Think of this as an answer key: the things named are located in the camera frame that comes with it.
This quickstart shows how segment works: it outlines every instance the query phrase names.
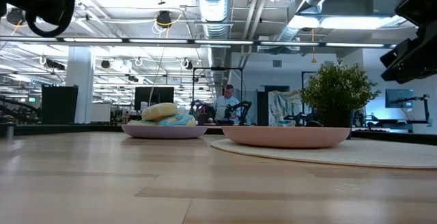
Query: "plant pot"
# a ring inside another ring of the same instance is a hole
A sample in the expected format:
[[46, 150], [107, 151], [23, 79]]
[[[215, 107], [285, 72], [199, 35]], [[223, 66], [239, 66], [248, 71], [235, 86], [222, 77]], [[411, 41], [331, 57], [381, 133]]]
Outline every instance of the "plant pot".
[[323, 126], [331, 128], [351, 128], [354, 117], [353, 113], [353, 111], [340, 111], [335, 109], [319, 112]]

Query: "monitor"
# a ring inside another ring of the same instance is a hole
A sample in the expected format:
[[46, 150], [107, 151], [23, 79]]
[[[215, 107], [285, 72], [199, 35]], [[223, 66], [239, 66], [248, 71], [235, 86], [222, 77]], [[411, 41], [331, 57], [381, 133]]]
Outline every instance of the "monitor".
[[[149, 102], [151, 87], [136, 87], [135, 88], [135, 110], [141, 110], [141, 102]], [[154, 87], [152, 100], [150, 104], [159, 104], [163, 102], [174, 101], [174, 87]]]
[[414, 92], [411, 89], [386, 89], [385, 107], [410, 109], [412, 108], [412, 100], [402, 101], [407, 98], [414, 98]]

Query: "round white mat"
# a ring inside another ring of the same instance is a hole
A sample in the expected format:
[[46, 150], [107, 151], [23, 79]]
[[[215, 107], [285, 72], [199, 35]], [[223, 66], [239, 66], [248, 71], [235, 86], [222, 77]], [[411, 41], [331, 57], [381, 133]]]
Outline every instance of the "round white mat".
[[237, 144], [229, 139], [214, 141], [212, 147], [249, 156], [334, 165], [437, 169], [437, 146], [385, 141], [347, 140], [334, 148], [276, 149]]

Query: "man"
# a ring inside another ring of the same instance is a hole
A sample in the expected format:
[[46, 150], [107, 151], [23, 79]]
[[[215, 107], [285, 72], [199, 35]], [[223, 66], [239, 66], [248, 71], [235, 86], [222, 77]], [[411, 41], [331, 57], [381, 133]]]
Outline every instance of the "man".
[[238, 123], [238, 120], [240, 118], [240, 112], [241, 112], [240, 108], [234, 111], [229, 119], [225, 118], [226, 107], [229, 104], [231, 106], [234, 106], [240, 103], [240, 101], [238, 101], [237, 98], [232, 96], [233, 93], [234, 93], [234, 87], [232, 85], [227, 85], [225, 89], [225, 95], [218, 97], [214, 101], [214, 110], [216, 111], [217, 121], [231, 120], [234, 121], [235, 124]]

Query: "potted plant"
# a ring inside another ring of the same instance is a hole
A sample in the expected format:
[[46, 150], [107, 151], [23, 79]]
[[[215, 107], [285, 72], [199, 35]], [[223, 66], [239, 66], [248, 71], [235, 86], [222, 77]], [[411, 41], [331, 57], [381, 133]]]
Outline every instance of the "potted plant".
[[375, 86], [358, 64], [344, 66], [338, 59], [336, 64], [322, 64], [316, 75], [309, 77], [300, 97], [315, 110], [324, 126], [350, 128], [354, 110], [381, 93], [372, 90]]

